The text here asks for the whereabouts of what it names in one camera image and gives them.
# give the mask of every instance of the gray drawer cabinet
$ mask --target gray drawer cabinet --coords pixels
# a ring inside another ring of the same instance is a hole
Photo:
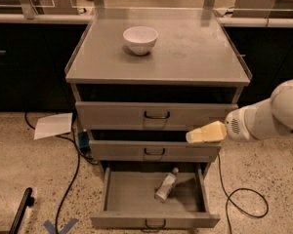
[[[124,51],[122,42],[123,31],[138,24],[159,32],[144,57]],[[180,44],[173,43],[176,36]],[[97,10],[66,68],[104,180],[101,210],[90,216],[94,227],[217,224],[204,178],[221,144],[189,144],[186,133],[235,110],[249,84],[246,73],[213,15],[205,20],[196,9]],[[178,183],[160,203],[154,192],[175,167]]]
[[[231,104],[76,102],[85,129],[191,130],[222,120]]]

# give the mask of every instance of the white bowl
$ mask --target white bowl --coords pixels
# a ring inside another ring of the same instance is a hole
[[[128,28],[124,33],[126,46],[136,55],[146,55],[155,45],[158,33],[144,26]]]

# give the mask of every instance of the blue tape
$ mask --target blue tape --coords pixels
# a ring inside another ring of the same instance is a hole
[[[67,234],[68,231],[70,231],[70,229],[76,224],[76,222],[78,222],[78,219],[76,218],[71,219],[70,222],[59,233]],[[52,225],[50,220],[45,221],[43,225],[45,226],[49,234],[56,234],[55,226]]]

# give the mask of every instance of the white paper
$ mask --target white paper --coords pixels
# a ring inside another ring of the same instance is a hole
[[[71,131],[72,113],[63,113],[38,120],[34,139],[54,137]]]

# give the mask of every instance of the drawer handle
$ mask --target drawer handle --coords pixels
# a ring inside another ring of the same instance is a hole
[[[146,219],[145,225],[146,225],[146,228],[149,228],[149,229],[163,229],[166,226],[166,219],[164,218],[163,224],[161,225],[150,225],[147,223],[147,219]]]
[[[149,152],[147,152],[147,149],[145,148],[145,154],[146,154],[146,155],[162,156],[162,155],[165,154],[165,152],[166,152],[166,150],[165,150],[165,148],[163,148],[162,153],[154,154],[154,153],[149,153]]]
[[[6,50],[0,50],[0,56],[5,56],[7,54]]]
[[[152,120],[166,120],[170,117],[170,112],[167,112],[165,116],[148,116],[147,112],[145,111],[145,117]]]

